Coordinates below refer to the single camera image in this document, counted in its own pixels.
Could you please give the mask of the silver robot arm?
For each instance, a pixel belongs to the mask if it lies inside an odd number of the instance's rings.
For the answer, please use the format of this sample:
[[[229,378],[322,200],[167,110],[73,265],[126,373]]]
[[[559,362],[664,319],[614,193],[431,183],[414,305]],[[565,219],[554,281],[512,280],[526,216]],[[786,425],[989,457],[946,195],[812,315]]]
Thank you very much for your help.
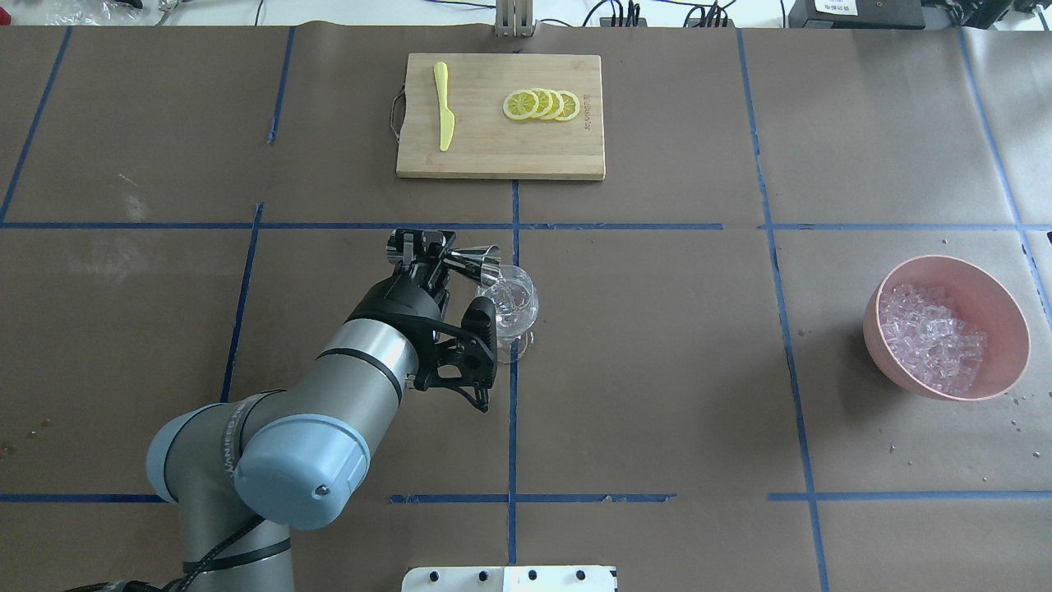
[[[487,411],[495,307],[477,298],[445,319],[450,277],[490,284],[497,246],[458,250],[456,231],[394,229],[392,273],[375,284],[289,389],[171,419],[145,471],[177,507],[179,577],[88,584],[89,591],[292,591],[294,530],[337,520],[371,472],[409,390],[445,389]]]

